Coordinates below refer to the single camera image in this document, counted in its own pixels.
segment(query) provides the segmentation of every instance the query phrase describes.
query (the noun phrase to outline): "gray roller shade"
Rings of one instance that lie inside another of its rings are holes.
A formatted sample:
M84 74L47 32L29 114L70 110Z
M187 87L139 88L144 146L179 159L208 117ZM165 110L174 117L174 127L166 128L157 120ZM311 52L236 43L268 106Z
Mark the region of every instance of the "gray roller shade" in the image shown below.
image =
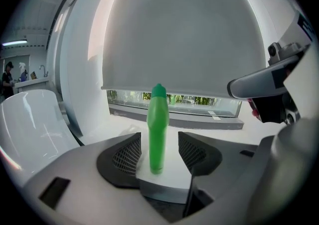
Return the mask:
M265 67L247 0L115 0L103 89L229 97L227 83Z

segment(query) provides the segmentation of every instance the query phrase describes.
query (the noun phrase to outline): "ceiling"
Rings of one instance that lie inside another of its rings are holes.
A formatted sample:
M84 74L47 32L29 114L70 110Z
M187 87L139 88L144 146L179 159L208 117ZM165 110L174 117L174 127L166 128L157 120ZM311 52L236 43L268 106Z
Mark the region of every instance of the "ceiling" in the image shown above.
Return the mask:
M12 15L1 43L26 39L27 44L6 46L2 50L19 47L46 47L54 16L62 0L22 0Z

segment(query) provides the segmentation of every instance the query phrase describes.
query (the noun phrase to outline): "white countertop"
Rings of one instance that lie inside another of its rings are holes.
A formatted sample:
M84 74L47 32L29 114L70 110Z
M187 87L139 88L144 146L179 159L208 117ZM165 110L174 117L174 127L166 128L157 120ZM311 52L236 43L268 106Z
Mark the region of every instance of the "white countertop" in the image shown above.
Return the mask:
M14 87L16 89L24 87L24 86L28 86L28 85L32 85L32 84L39 84L39 83L43 83L43 82L48 82L49 78L48 77L43 77L43 78L39 78L39 79L34 79L34 80L29 80L29 81L25 81L25 82L21 82L21 83L16 83L14 85Z

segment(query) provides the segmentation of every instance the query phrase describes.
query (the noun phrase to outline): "ceiling light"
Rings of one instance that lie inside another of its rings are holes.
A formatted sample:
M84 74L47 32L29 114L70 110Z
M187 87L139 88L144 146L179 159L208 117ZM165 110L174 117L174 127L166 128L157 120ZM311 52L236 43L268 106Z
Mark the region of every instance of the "ceiling light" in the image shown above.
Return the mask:
M25 44L27 43L26 40L20 40L20 41L12 41L12 42L8 42L8 43L3 43L3 46L8 46L8 45L14 45L14 44Z

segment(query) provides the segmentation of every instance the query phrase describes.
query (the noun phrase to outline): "person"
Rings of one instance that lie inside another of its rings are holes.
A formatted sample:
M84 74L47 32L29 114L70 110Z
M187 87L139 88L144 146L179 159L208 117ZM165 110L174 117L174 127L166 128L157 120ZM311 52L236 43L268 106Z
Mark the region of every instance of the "person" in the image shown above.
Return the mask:
M2 95L5 99L13 96L13 86L14 82L11 76L11 69L13 68L13 64L11 61L9 61L5 68L4 73L2 75Z

